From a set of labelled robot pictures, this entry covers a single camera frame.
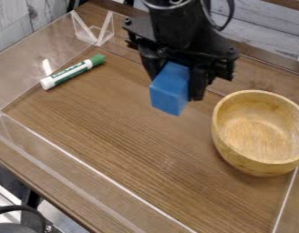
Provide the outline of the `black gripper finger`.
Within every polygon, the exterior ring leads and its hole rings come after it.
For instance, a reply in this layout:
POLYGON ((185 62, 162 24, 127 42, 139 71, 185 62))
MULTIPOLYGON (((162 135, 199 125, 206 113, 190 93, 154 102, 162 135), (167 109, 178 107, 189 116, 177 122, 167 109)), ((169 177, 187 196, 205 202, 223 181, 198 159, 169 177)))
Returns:
POLYGON ((215 79, 215 71, 211 64, 197 64, 190 68, 189 99, 202 101, 207 86, 215 79))
POLYGON ((167 58, 162 54, 159 54, 155 47, 147 45, 139 45, 139 53, 146 72, 151 80, 155 80, 156 75, 166 65, 167 58))

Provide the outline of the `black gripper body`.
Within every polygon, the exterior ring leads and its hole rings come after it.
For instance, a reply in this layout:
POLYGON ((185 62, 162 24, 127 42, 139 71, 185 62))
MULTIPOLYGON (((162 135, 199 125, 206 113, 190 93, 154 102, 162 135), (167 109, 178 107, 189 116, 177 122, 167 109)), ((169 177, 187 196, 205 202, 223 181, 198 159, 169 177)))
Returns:
POLYGON ((155 47, 159 54, 167 58, 167 62, 189 68, 197 64, 211 64, 217 77, 229 81, 234 79, 238 50, 213 29, 199 31, 187 48, 175 48, 158 42, 148 15, 128 17, 123 29, 128 32, 130 48, 139 51, 139 45, 155 47))

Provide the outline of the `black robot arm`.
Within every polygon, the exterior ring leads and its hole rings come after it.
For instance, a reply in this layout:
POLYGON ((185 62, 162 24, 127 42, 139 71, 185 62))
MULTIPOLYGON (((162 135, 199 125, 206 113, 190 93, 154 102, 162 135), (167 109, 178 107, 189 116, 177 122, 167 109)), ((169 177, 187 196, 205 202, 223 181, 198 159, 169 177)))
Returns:
POLYGON ((155 78, 169 62, 189 66, 189 99, 199 101, 215 78, 233 80, 238 49, 211 18, 211 0, 142 0, 148 12, 128 17, 123 29, 155 78))

